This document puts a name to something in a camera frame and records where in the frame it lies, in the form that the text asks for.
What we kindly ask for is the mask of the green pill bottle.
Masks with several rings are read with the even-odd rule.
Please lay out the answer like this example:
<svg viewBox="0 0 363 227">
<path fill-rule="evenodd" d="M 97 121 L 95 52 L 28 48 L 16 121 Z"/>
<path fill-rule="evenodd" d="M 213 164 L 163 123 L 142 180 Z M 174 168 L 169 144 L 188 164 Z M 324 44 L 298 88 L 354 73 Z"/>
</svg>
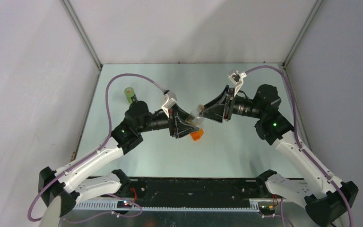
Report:
<svg viewBox="0 0 363 227">
<path fill-rule="evenodd" d="M 134 88 L 132 87 L 125 88 L 124 94 L 129 104 L 138 101 Z"/>
</svg>

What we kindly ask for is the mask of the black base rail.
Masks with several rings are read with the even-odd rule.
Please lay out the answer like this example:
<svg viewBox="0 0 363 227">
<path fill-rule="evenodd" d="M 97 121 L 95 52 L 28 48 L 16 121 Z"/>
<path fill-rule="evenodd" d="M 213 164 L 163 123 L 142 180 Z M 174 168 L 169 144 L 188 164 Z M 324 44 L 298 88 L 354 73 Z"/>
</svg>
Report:
<svg viewBox="0 0 363 227">
<path fill-rule="evenodd" d="M 133 177 L 116 195 L 145 210 L 247 210 L 254 200 L 276 204 L 281 198 L 254 178 Z"/>
</svg>

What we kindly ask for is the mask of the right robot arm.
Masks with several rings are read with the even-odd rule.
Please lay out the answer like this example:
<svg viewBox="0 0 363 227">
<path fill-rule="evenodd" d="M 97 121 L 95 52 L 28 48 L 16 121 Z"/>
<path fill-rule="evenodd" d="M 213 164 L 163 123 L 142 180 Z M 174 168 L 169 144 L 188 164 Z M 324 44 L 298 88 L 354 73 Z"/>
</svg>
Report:
<svg viewBox="0 0 363 227">
<path fill-rule="evenodd" d="M 277 88 L 272 85 L 261 85 L 253 99 L 237 96 L 233 88 L 226 86 L 218 97 L 204 105 L 199 115 L 220 123 L 234 114 L 256 118 L 258 136 L 284 155 L 305 180 L 305 184 L 300 184 L 267 170 L 256 179 L 257 194 L 263 198 L 272 194 L 286 198 L 304 208 L 318 226 L 330 227 L 349 212 L 358 187 L 351 181 L 342 181 L 315 157 L 279 112 L 280 103 Z"/>
</svg>

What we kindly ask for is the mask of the bottle cap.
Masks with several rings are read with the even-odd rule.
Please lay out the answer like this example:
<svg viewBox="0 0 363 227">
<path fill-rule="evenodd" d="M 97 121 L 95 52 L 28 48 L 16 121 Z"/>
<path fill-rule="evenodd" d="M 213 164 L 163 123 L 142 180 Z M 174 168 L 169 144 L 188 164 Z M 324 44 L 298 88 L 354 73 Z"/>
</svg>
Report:
<svg viewBox="0 0 363 227">
<path fill-rule="evenodd" d="M 198 105 L 198 106 L 197 106 L 197 110 L 198 110 L 199 112 L 201 112 L 201 111 L 205 110 L 204 105 Z"/>
</svg>

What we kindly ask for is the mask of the orange pill box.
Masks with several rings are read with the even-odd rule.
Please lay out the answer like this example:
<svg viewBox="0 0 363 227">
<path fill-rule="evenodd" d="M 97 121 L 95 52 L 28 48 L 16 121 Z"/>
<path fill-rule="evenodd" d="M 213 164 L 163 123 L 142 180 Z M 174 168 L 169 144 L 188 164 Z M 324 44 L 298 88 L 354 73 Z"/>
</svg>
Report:
<svg viewBox="0 0 363 227">
<path fill-rule="evenodd" d="M 203 134 L 204 134 L 204 130 L 202 128 L 200 128 L 198 131 L 190 133 L 190 136 L 193 139 L 193 141 L 198 141 L 199 139 L 201 139 Z"/>
</svg>

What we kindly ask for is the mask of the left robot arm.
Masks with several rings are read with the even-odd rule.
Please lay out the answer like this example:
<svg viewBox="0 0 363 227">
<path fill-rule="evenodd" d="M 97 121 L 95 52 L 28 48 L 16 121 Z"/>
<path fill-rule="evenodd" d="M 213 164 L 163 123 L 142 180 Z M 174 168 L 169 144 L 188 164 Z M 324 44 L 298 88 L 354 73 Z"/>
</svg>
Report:
<svg viewBox="0 0 363 227">
<path fill-rule="evenodd" d="M 176 139 L 199 131 L 194 115 L 174 104 L 168 112 L 151 113 L 144 101 L 130 104 L 123 121 L 108 138 L 83 157 L 52 170 L 46 167 L 39 173 L 38 193 L 49 206 L 61 198 L 60 216 L 69 213 L 76 205 L 94 197 L 114 194 L 125 197 L 130 192 L 131 180 L 120 169 L 101 177 L 91 178 L 98 169 L 126 155 L 143 142 L 142 133 L 168 129 Z"/>
</svg>

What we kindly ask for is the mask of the clear pill bottle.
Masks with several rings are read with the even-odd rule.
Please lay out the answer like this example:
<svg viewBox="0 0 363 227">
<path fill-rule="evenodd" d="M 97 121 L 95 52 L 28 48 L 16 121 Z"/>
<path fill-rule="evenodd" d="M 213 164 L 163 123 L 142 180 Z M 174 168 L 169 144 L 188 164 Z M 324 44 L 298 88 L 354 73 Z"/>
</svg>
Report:
<svg viewBox="0 0 363 227">
<path fill-rule="evenodd" d="M 189 114 L 189 116 L 186 119 L 186 122 L 193 124 L 197 127 L 201 127 L 202 122 L 204 121 L 204 118 L 201 118 L 199 116 L 199 111 L 197 110 L 197 107 L 191 111 L 191 113 Z"/>
</svg>

